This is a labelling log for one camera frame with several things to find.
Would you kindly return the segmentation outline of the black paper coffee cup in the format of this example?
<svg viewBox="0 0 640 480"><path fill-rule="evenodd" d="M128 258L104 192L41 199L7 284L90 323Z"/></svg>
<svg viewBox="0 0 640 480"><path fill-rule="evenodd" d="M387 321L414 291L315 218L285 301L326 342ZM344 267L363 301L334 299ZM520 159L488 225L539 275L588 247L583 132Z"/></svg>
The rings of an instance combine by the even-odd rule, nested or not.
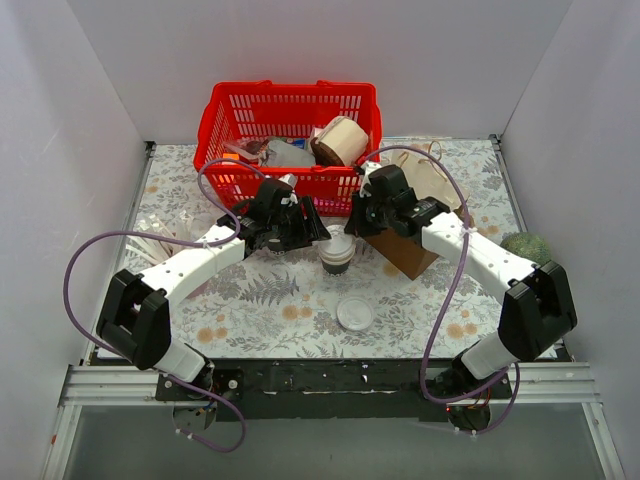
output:
<svg viewBox="0 0 640 480"><path fill-rule="evenodd" d="M345 259L342 261L328 260L328 259L325 259L324 257L320 257L320 259L321 259L321 263L324 271L327 274L333 275L333 276L339 276L344 274L348 270L351 262L350 259Z"/></svg>

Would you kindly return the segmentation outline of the brown paper bag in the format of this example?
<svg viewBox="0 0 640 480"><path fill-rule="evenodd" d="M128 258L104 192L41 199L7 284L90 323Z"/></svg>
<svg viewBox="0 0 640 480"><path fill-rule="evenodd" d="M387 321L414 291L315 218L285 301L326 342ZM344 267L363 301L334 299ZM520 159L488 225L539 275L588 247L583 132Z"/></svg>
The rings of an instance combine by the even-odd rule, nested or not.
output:
<svg viewBox="0 0 640 480"><path fill-rule="evenodd" d="M432 160L416 152L400 149L391 154L389 163L401 168L418 200L433 197L448 206L461 220L464 219L462 202L455 188ZM366 237L365 241L411 280L419 277L438 259L436 253L422 248L420 237L401 237L392 228Z"/></svg>

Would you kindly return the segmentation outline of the white plastic cup lid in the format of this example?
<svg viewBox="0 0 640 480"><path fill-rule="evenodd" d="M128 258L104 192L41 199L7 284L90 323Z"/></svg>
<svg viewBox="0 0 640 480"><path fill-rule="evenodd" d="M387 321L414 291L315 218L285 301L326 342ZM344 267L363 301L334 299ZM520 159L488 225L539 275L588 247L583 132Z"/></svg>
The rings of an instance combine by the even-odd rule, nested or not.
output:
<svg viewBox="0 0 640 480"><path fill-rule="evenodd" d="M355 332L368 329L375 318L372 306L360 297L341 300L336 307L336 316L344 329Z"/></svg>

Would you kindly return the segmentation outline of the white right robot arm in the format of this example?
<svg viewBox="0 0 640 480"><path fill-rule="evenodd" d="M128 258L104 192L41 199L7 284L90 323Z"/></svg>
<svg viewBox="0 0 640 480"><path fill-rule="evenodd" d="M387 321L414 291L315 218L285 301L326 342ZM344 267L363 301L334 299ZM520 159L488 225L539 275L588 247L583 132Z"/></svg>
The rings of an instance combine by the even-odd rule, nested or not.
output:
<svg viewBox="0 0 640 480"><path fill-rule="evenodd" d="M475 397L506 367L530 362L577 325L565 269L554 261L539 265L511 253L464 225L433 197L418 199L396 165L367 162L360 190L352 196L346 232L372 238L393 231L451 262L458 275L480 283L501 306L495 332L462 351L450 367L424 386L445 401Z"/></svg>

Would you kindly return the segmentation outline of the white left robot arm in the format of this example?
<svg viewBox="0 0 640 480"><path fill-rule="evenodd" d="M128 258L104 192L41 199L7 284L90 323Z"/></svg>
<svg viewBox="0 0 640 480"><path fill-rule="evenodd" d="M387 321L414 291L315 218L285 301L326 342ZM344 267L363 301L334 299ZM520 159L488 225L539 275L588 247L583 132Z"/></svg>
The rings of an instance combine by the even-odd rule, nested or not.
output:
<svg viewBox="0 0 640 480"><path fill-rule="evenodd" d="M97 334L140 370L178 378L193 400L213 386L213 365L204 354L173 337L170 314L194 290L257 250L287 252L328 240L310 197L299 197L283 180L263 180L256 195L234 206L198 241L160 264L112 278Z"/></svg>

